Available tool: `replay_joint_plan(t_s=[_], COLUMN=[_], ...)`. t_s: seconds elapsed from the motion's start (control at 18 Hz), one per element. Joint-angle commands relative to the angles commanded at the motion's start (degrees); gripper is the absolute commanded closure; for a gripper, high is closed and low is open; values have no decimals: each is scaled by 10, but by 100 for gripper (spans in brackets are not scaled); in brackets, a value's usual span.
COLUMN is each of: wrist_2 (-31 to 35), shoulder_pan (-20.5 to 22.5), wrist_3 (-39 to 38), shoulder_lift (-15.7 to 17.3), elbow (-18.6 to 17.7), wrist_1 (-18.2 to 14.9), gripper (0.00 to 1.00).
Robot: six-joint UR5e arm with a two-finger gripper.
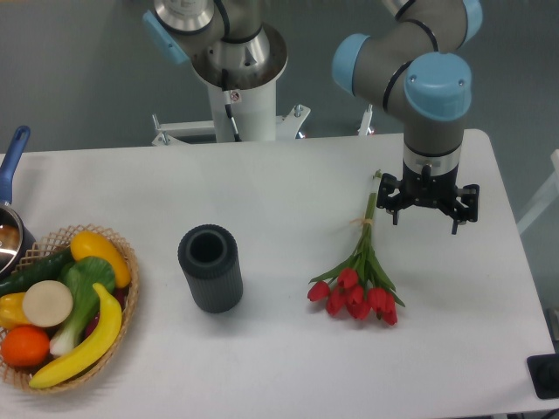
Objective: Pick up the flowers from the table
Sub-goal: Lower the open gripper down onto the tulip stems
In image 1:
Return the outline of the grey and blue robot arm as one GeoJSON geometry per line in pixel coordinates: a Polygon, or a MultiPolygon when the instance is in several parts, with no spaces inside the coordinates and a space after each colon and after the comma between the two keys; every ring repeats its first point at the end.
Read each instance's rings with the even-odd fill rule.
{"type": "MultiPolygon", "coordinates": [[[[455,225],[475,222],[480,188],[456,183],[472,73],[456,53],[483,20],[477,1],[389,1],[396,26],[381,39],[345,38],[331,66],[344,91],[404,125],[403,174],[384,175],[377,205],[393,217],[433,208],[455,225]]],[[[142,22],[174,63],[190,62],[207,86],[217,140],[273,141],[279,135],[276,81],[284,38],[259,1],[156,1],[142,22]]]]}

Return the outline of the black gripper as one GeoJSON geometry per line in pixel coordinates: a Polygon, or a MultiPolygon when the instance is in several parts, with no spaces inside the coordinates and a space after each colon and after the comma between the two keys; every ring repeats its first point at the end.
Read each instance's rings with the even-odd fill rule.
{"type": "Polygon", "coordinates": [[[439,208],[452,219],[452,234],[456,235],[460,225],[478,221],[480,207],[480,186],[458,188],[457,174],[457,166],[445,174],[434,175],[427,169],[416,172],[404,163],[403,179],[382,174],[376,206],[392,216],[394,225],[398,225],[399,212],[412,205],[439,208]]]}

